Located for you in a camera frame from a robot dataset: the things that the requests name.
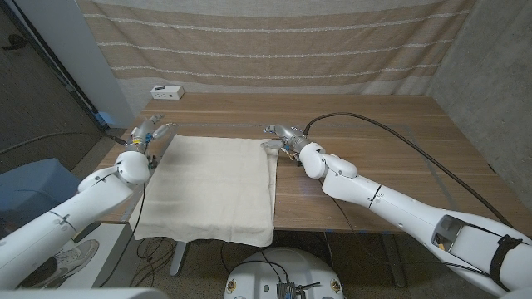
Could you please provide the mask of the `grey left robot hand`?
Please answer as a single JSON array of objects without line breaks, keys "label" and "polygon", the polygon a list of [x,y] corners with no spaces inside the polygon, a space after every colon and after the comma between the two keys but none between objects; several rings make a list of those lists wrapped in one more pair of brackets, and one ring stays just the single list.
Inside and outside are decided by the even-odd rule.
[{"label": "grey left robot hand", "polygon": [[156,114],[143,120],[130,133],[126,141],[125,151],[135,151],[145,154],[152,140],[160,140],[176,123],[170,122],[160,125],[159,122],[165,116]]}]

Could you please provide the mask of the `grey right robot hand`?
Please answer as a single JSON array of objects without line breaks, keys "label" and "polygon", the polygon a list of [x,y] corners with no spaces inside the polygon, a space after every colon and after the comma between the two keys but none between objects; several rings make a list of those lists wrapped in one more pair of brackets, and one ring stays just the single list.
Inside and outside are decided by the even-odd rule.
[{"label": "grey right robot hand", "polygon": [[300,153],[301,150],[310,144],[303,132],[295,127],[286,125],[269,125],[264,129],[265,133],[277,136],[277,139],[264,141],[261,146],[271,150],[287,150]]}]

